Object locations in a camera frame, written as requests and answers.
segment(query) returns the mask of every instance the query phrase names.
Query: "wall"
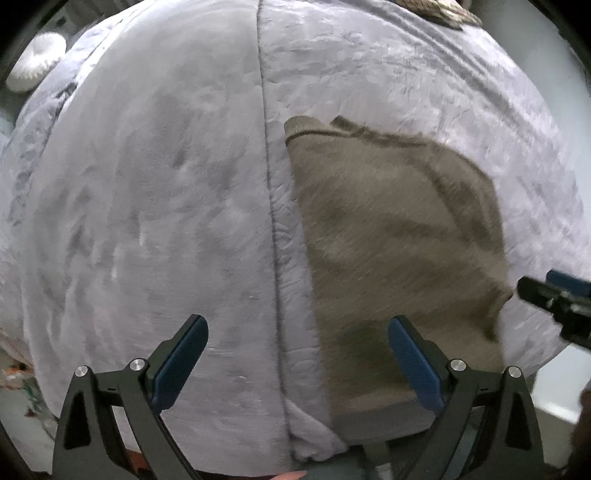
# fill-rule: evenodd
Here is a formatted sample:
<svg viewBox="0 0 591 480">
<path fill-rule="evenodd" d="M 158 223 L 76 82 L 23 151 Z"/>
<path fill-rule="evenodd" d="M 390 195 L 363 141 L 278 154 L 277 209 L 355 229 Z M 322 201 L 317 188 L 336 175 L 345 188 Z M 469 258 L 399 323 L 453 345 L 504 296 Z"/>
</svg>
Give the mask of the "wall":
<svg viewBox="0 0 591 480">
<path fill-rule="evenodd" d="M 569 146 L 568 161 L 591 226 L 591 97 L 583 66 L 557 28 L 527 0 L 473 0 L 472 11 L 544 97 Z M 552 465 L 564 465 L 568 457 L 579 394 L 590 378 L 591 354 L 574 346 L 538 373 L 532 398 L 544 456 Z"/>
</svg>

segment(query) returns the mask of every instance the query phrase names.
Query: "plush fabric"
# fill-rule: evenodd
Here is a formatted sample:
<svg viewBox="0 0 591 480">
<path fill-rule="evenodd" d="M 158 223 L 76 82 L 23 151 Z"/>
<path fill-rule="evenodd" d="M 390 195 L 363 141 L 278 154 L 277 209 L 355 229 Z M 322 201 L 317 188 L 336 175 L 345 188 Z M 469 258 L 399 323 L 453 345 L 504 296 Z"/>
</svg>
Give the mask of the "plush fabric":
<svg viewBox="0 0 591 480">
<path fill-rule="evenodd" d="M 495 186 L 509 287 L 550 268 L 591 276 L 560 133 L 535 87 L 482 29 L 451 30 L 386 0 L 136 7 L 144 10 L 91 52 L 49 130 L 35 137 L 35 123 L 22 117 L 17 129 L 37 139 L 37 160 L 20 167 L 32 155 L 25 141 L 12 151 L 13 167 L 0 168 L 0 205 L 22 192 L 15 179 L 29 185 L 20 225 L 0 212 L 0 253 L 18 253 L 9 278 L 21 302 L 12 300 L 10 313 L 22 312 L 53 413 L 78 365 L 120 369 L 200 313 L 210 345 L 163 414 L 198 469 L 276 475 L 294 459 L 325 459 L 346 443 L 429 425 L 414 400 L 329 413 L 285 147 L 294 115 L 422 134 L 477 165 Z M 50 77 L 35 94 L 51 86 L 44 101 L 52 108 L 72 78 Z M 0 322 L 18 330 L 12 316 Z M 551 319 L 515 298 L 496 330 L 505 363 L 526 375 L 563 347 Z M 133 444 L 128 429 L 124 438 Z"/>
</svg>

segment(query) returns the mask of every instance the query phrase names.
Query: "round cushion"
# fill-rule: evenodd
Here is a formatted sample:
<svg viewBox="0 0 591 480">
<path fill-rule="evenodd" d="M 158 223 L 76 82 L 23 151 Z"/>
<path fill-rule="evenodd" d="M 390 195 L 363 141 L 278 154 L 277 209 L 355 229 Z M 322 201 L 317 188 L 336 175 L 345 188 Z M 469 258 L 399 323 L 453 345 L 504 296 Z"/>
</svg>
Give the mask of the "round cushion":
<svg viewBox="0 0 591 480">
<path fill-rule="evenodd" d="M 31 41 L 6 80 L 8 90 L 29 92 L 37 87 L 66 53 L 59 33 L 42 33 Z"/>
</svg>

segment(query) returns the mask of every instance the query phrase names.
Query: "brown sweater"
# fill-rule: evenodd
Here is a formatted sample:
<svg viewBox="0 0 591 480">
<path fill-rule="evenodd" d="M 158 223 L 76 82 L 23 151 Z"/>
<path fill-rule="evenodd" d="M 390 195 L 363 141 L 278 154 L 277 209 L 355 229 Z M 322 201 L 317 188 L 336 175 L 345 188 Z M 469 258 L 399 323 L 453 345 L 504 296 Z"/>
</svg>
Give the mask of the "brown sweater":
<svg viewBox="0 0 591 480">
<path fill-rule="evenodd" d="M 333 418 L 414 397 L 388 347 L 397 314 L 449 357 L 502 370 L 511 290 L 492 182 L 442 145 L 340 117 L 294 117 L 285 134 Z"/>
</svg>

